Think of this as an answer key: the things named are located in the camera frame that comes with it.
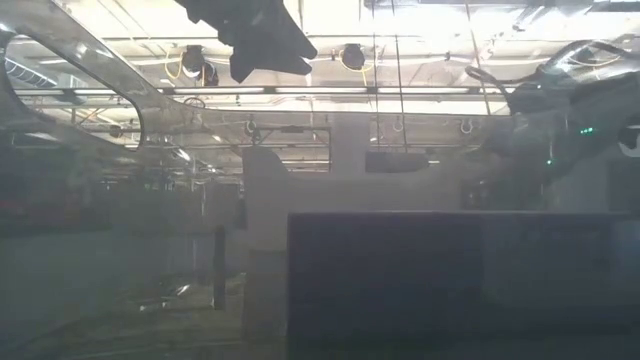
hook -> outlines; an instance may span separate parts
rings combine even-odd
[[[393,124],[393,130],[395,132],[401,132],[404,130],[404,125],[402,124],[402,121],[400,121],[400,117],[396,118],[396,122]]]
[[[473,122],[470,119],[465,119],[460,122],[460,132],[469,135],[473,132]]]

cable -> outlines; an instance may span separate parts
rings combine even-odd
[[[376,2],[373,2],[371,6],[371,18],[373,19],[373,86],[378,86],[378,46],[376,44]],[[376,91],[376,142],[378,144],[378,151],[380,151],[380,141],[382,140],[382,132],[380,131],[380,103],[378,100],[378,93]]]
[[[616,55],[616,58],[612,60],[607,60],[601,63],[595,63],[595,64],[589,64],[589,63],[584,63],[584,62],[575,60],[573,58],[573,55],[576,52],[586,47],[593,47],[598,50],[611,53],[613,55]],[[612,45],[600,40],[578,40],[560,49],[556,54],[554,54],[551,58],[549,58],[549,60],[547,60],[544,64],[538,66],[538,69],[536,70],[536,72],[520,78],[498,80],[488,72],[473,66],[467,66],[465,68],[465,72],[467,73],[467,75],[469,75],[469,77],[473,79],[476,79],[478,81],[486,81],[492,85],[495,85],[496,87],[498,87],[498,89],[500,89],[500,91],[504,95],[508,93],[506,92],[506,90],[504,90],[504,86],[502,85],[513,85],[513,84],[521,84],[529,81],[535,81],[540,77],[541,72],[548,72],[549,69],[556,67],[559,63],[564,62],[565,60],[570,60],[583,66],[601,67],[601,66],[609,65],[615,61],[618,61],[621,58],[639,60],[640,55],[628,52],[615,45]]]
[[[476,57],[476,64],[478,65],[478,69],[481,70],[480,67],[480,52],[478,51],[478,43],[476,42],[476,34],[473,31],[473,24],[471,23],[471,10],[469,9],[469,2],[465,0],[464,7],[467,12],[467,21],[469,22],[469,33],[471,34],[471,43],[473,44],[473,53]],[[484,80],[480,80],[480,87],[482,88],[482,93],[484,94],[484,104],[487,108],[487,115],[491,116],[491,107],[489,106],[489,97],[487,96],[487,88],[484,84]]]
[[[165,60],[169,60],[169,54],[170,54],[170,51],[167,51],[167,56],[166,56]],[[167,76],[169,76],[173,80],[176,80],[182,74],[182,59],[183,58],[184,58],[184,52],[181,52],[180,53],[180,61],[179,61],[179,64],[178,64],[178,74],[177,75],[173,75],[169,71],[169,62],[168,61],[164,63],[164,71],[167,73]]]
[[[391,12],[393,17],[396,17],[396,2],[391,0]],[[398,63],[398,88],[400,89],[400,111],[402,113],[402,138],[404,139],[404,151],[409,152],[409,143],[407,142],[407,127],[405,126],[405,114],[404,114],[404,93],[402,91],[402,71],[400,68],[400,44],[398,43],[398,33],[395,34],[396,40],[396,61]]]

fluorescent light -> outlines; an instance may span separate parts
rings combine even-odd
[[[175,89],[176,95],[215,95],[215,94],[263,94],[264,88],[234,87],[234,88],[183,88]]]
[[[379,88],[378,92],[380,94],[399,94],[400,93],[400,88],[397,87],[385,87],[385,88]],[[403,94],[444,94],[444,93],[451,93],[451,94],[466,94],[467,92],[469,92],[469,88],[453,88],[453,87],[442,87],[442,88],[433,88],[433,87],[409,87],[409,88],[402,88],[402,93]]]
[[[283,160],[283,164],[328,164],[329,160]]]
[[[171,86],[173,86],[173,87],[176,87],[176,84],[174,84],[174,83],[173,83],[171,80],[169,80],[169,79],[160,79],[160,82],[161,82],[161,83],[165,83],[165,84],[169,84],[169,85],[171,85]]]
[[[83,95],[115,95],[115,91],[110,89],[75,89],[74,92],[78,96]]]
[[[127,158],[127,157],[116,158],[116,161],[119,162],[120,164],[135,164],[135,163],[137,163],[137,161],[135,159]]]
[[[65,59],[54,59],[54,60],[42,60],[40,61],[40,65],[54,65],[54,64],[65,64],[68,61]]]
[[[278,94],[366,94],[366,87],[277,87]]]
[[[178,149],[178,156],[180,156],[181,158],[187,160],[187,161],[191,161],[191,156],[189,156],[189,154],[187,154],[184,150],[182,149]]]
[[[16,89],[18,96],[56,96],[64,95],[62,90],[55,89]]]
[[[25,135],[27,136],[31,136],[34,138],[38,138],[38,139],[42,139],[42,140],[47,140],[47,141],[60,141],[57,138],[47,134],[47,133],[26,133]]]

